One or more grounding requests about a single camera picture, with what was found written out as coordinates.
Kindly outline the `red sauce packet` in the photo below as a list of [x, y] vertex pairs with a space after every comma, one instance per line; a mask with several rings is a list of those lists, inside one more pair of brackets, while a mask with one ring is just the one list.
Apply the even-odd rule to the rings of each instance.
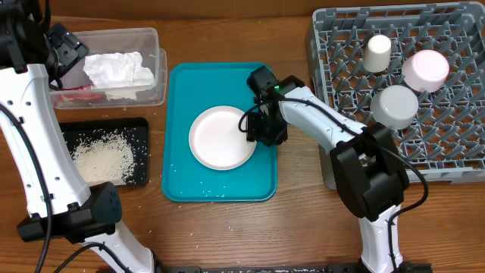
[[63, 89], [58, 99], [62, 102], [78, 102], [98, 100], [103, 97], [102, 93], [92, 92], [92, 89], [95, 89], [92, 84]]

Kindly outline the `large white plate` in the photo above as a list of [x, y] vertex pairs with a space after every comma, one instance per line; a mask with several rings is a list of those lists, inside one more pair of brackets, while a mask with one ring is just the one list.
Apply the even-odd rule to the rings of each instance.
[[202, 112], [189, 130], [189, 148], [195, 159], [207, 168], [229, 171], [246, 163], [256, 142], [246, 140], [239, 129], [244, 112], [220, 105]]

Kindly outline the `white napkin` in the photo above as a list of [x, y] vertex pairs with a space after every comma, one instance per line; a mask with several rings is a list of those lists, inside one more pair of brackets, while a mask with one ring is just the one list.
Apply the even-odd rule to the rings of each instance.
[[151, 86], [155, 76], [142, 60], [139, 52], [89, 55], [83, 71], [96, 89]]

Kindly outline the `grey metal bowl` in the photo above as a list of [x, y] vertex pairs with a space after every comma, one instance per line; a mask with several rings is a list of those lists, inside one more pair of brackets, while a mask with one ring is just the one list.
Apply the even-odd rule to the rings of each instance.
[[376, 122], [389, 129], [401, 130], [413, 122], [418, 111], [418, 98], [409, 88], [393, 85], [372, 98], [370, 110]]

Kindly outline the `white paper cup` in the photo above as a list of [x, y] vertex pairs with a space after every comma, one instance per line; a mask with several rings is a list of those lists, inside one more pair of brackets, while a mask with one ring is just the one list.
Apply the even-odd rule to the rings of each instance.
[[384, 71], [390, 64], [391, 40], [384, 35], [372, 36], [363, 54], [363, 68], [371, 73]]

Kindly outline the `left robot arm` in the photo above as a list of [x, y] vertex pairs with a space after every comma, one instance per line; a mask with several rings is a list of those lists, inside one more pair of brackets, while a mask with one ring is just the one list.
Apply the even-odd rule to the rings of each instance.
[[91, 249], [117, 272], [161, 272], [157, 256], [122, 222], [110, 182], [90, 186], [68, 152], [50, 95], [88, 54], [48, 5], [1, 3], [1, 129], [23, 181], [28, 216], [17, 226], [26, 242], [64, 238]]

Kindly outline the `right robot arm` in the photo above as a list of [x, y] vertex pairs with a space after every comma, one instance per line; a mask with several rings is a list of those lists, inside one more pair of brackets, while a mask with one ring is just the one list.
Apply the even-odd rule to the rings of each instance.
[[318, 99], [297, 77], [278, 80], [266, 66], [246, 81], [254, 106], [239, 119], [238, 128], [249, 142], [277, 146], [287, 140], [292, 124], [318, 142], [330, 157], [336, 190], [346, 208], [359, 220], [361, 258], [353, 272], [430, 272], [431, 265], [405, 262], [399, 251], [397, 218], [422, 205], [424, 194], [403, 207], [411, 167], [399, 155], [390, 130], [380, 123], [366, 126], [348, 119]]

